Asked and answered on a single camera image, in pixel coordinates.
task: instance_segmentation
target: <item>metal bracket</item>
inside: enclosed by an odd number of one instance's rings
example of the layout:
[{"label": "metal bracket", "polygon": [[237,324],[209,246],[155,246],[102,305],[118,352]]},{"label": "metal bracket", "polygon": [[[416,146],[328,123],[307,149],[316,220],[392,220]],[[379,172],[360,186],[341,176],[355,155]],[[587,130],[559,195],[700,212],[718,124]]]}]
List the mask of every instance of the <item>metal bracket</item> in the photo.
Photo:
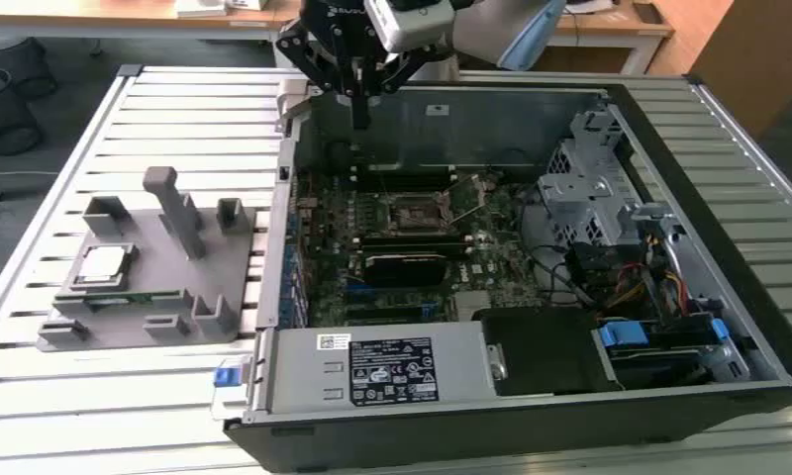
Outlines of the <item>metal bracket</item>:
[{"label": "metal bracket", "polygon": [[311,110],[308,88],[307,79],[283,79],[279,83],[279,94],[276,95],[276,106],[279,108],[276,132],[284,132],[289,121]]},{"label": "metal bracket", "polygon": [[675,213],[668,205],[663,203],[646,203],[631,212],[632,221],[663,221],[675,218]]}]

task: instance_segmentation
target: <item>barcode sticker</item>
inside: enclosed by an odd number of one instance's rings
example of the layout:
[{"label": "barcode sticker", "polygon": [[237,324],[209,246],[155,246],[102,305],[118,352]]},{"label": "barcode sticker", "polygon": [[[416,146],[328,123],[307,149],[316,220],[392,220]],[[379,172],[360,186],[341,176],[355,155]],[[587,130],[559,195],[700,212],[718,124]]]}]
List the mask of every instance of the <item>barcode sticker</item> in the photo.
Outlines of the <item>barcode sticker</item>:
[{"label": "barcode sticker", "polygon": [[348,349],[352,333],[323,333],[317,335],[317,349]]}]

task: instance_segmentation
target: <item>mesh trash bin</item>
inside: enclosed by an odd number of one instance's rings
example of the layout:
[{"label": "mesh trash bin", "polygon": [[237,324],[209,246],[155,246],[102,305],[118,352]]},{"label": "mesh trash bin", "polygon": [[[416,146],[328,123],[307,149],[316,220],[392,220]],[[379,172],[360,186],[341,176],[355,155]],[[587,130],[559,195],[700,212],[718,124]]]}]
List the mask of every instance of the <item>mesh trash bin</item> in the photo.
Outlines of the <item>mesh trash bin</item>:
[{"label": "mesh trash bin", "polygon": [[26,102],[9,87],[10,83],[12,75],[0,69],[0,155],[29,150],[44,138]]},{"label": "mesh trash bin", "polygon": [[48,96],[58,89],[45,54],[34,38],[0,37],[0,69],[9,71],[12,88],[28,100]]}]

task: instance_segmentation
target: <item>aluminum workbench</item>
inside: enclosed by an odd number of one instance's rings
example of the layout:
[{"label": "aluminum workbench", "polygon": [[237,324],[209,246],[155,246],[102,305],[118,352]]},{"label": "aluminum workbench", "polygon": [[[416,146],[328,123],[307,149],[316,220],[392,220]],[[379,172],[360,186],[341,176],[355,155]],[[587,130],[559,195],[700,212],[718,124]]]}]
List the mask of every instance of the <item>aluminum workbench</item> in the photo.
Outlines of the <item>aluminum workbench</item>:
[{"label": "aluminum workbench", "polygon": [[[118,76],[0,277],[0,473],[257,474],[211,418],[212,370],[252,351],[269,226],[279,81],[292,70],[145,67]],[[464,73],[469,81],[604,81],[599,75]],[[792,185],[703,86],[615,76],[792,323]],[[147,166],[172,165],[197,206],[257,208],[243,338],[232,343],[40,353],[37,329],[76,255],[92,196],[157,208]],[[643,181],[656,188],[639,163]],[[792,474],[792,408],[684,441],[377,469],[369,473]]]}]

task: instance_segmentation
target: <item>warning label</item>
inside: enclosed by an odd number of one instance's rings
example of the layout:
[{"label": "warning label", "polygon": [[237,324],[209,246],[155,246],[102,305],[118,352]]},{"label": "warning label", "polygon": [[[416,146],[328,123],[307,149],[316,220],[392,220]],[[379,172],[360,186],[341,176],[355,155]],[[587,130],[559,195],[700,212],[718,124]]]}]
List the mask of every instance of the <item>warning label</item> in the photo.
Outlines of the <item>warning label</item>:
[{"label": "warning label", "polygon": [[353,341],[348,358],[355,406],[439,401],[431,338]]}]

